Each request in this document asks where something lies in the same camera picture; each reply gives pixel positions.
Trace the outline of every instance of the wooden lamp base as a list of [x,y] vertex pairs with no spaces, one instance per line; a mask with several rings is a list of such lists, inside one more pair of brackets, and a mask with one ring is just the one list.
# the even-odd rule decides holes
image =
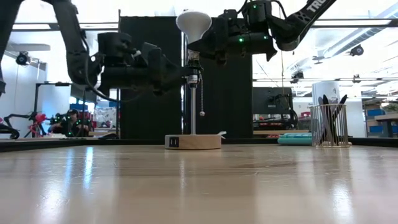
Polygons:
[[166,135],[165,148],[177,150],[221,149],[221,136],[219,134]]

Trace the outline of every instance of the person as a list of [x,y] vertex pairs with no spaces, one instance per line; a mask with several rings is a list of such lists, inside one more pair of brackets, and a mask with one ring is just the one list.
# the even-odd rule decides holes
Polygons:
[[88,125],[79,124],[79,112],[70,109],[67,112],[67,118],[61,122],[51,125],[49,132],[64,134],[67,137],[82,137],[88,136]]

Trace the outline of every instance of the teal foam roller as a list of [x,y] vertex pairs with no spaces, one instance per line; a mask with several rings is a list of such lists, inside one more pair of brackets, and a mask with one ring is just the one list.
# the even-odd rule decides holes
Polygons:
[[278,143],[286,146],[311,146],[311,133],[288,133],[279,136]]

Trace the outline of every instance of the robotic arm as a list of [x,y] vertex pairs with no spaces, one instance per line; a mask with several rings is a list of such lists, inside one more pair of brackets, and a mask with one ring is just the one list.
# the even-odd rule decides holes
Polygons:
[[[272,2],[279,4],[285,19],[272,15]],[[301,10],[286,17],[279,1],[246,0],[238,12],[225,10],[215,18],[213,27],[188,48],[200,52],[202,57],[215,59],[218,64],[225,64],[227,55],[239,54],[266,54],[269,61],[277,53],[272,38],[283,51],[296,49],[311,25],[334,2],[336,0],[308,0]],[[238,19],[240,12],[243,20]]]
[[[4,6],[0,9],[1,62],[12,25],[23,0],[0,1]],[[134,90],[151,88],[156,95],[161,95],[183,84],[177,72],[178,67],[167,60],[159,47],[144,43],[141,51],[136,50],[131,46],[132,37],[128,34],[116,32],[98,34],[99,52],[90,58],[85,33],[80,29],[76,16],[78,11],[71,0],[43,1],[54,8],[65,43],[68,74],[72,82],[88,85],[97,95],[108,100],[112,100],[108,98],[111,88]],[[100,92],[94,89],[99,74],[101,74],[101,86],[98,88]],[[0,94],[5,93],[5,85],[0,73]]]

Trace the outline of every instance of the pull chain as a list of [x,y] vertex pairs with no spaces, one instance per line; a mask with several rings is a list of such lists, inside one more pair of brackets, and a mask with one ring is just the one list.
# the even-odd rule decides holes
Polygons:
[[205,112],[203,110],[203,77],[200,74],[200,116],[205,116]]

